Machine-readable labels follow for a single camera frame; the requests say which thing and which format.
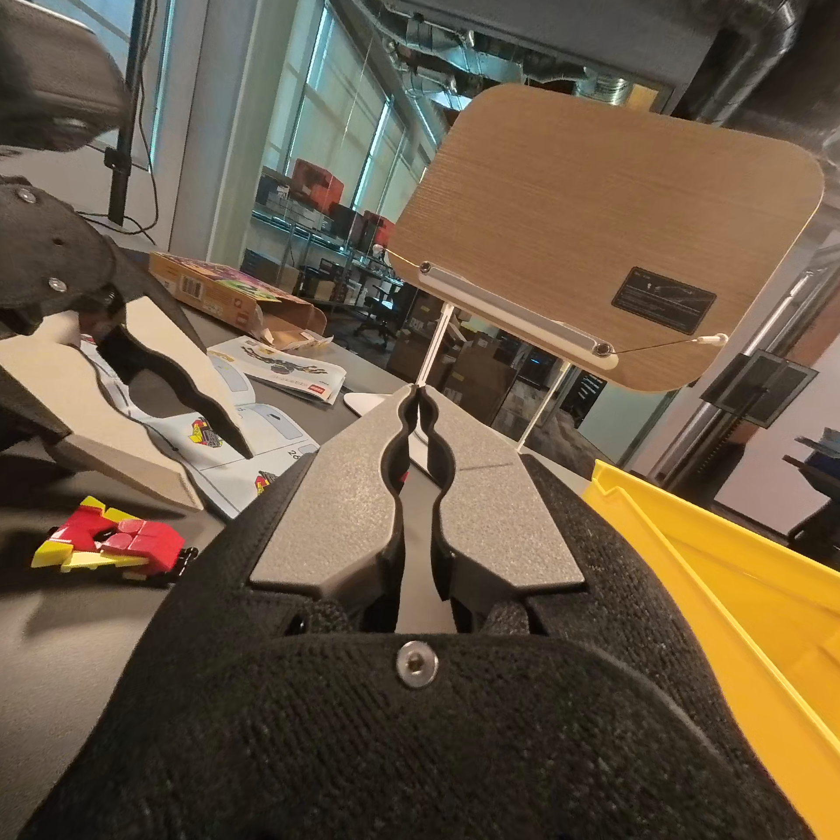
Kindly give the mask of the wooden book stand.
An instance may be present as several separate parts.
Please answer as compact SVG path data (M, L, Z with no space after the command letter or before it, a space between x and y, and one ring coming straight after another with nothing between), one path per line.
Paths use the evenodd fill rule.
M814 219L798 145L537 87L457 117L385 252L397 276L606 383L580 433L624 466Z

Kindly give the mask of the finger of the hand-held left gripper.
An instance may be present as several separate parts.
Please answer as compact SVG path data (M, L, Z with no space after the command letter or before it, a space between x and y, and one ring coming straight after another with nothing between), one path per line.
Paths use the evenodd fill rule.
M249 459L254 455L230 392L207 352L151 298L114 298L109 326L98 336L100 356L126 384L149 371L162 378L181 403L200 413L217 436Z
M173 506L203 510L185 469L102 393L80 339L76 313L48 316L30 335L2 338L2 395L11 395L8 385L22 391L24 416L58 461L95 469Z

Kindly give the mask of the torn cardboard box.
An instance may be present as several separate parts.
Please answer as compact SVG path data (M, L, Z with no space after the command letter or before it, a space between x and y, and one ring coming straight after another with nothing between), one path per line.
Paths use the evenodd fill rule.
M324 335L327 318L321 310L237 269L153 251L149 272L179 302L275 350L332 341Z

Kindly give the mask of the black office chair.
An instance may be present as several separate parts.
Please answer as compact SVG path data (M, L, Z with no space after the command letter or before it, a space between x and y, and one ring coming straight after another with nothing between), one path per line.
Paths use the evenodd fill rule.
M394 340L393 323L395 322L398 294L385 290L382 286L373 286L364 299L367 318L355 328L352 335L359 338L365 332L375 332L381 339L383 351L388 349L389 340Z

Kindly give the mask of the black panel on stand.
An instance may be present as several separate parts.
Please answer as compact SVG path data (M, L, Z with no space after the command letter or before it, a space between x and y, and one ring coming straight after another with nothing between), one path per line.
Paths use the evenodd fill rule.
M767 350L739 353L700 399L736 419L766 429L817 375L817 370Z

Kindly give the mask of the closed instruction booklet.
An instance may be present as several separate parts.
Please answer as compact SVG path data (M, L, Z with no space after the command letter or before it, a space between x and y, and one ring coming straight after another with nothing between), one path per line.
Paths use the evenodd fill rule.
M235 364L252 380L321 404L336 402L347 375L337 364L276 350L246 336L211 346L207 353Z

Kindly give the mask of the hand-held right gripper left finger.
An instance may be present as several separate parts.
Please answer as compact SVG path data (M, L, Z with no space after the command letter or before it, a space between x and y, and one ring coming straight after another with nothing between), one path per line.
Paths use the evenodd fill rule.
M405 385L321 446L250 581L332 601L397 600L412 433L413 387Z

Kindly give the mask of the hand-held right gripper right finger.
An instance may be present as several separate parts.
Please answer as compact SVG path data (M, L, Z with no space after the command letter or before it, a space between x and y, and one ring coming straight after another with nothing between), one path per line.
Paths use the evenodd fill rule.
M417 392L426 471L439 489L431 561L443 601L580 589L584 575L509 442L432 387Z

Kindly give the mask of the red yellow lego assembly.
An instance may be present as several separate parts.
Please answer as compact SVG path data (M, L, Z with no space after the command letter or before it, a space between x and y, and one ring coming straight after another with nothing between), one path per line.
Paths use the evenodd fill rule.
M167 586L198 557L172 526L135 517L94 497L85 499L34 552L29 567L110 571L126 581Z

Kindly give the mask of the storage shelves with boxes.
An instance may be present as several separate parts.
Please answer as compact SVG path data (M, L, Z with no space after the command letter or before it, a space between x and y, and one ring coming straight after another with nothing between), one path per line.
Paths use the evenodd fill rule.
M385 251L393 223L344 204L343 189L337 177L308 161L295 160L291 175L264 166L241 268L329 312L346 311L359 324L368 317L366 294L382 286L398 294L396 333L405 305Z

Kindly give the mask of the yellow plastic bin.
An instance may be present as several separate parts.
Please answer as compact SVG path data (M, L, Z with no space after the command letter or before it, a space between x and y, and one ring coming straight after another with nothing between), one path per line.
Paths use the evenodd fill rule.
M782 792L838 839L838 573L601 461L583 499L671 594Z

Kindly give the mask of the open instruction booklet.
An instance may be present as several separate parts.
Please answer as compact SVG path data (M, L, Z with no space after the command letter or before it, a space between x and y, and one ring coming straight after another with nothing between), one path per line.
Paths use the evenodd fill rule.
M90 335L81 335L80 351L97 370L100 385L115 406L144 425L158 449L184 467L205 502L227 520L235 519L300 457L319 449L279 408L257 403L250 380L225 355L212 353L210 360L230 391L251 441L253 458L244 458L225 443L198 413L156 417L144 412L133 401L129 387L101 357Z

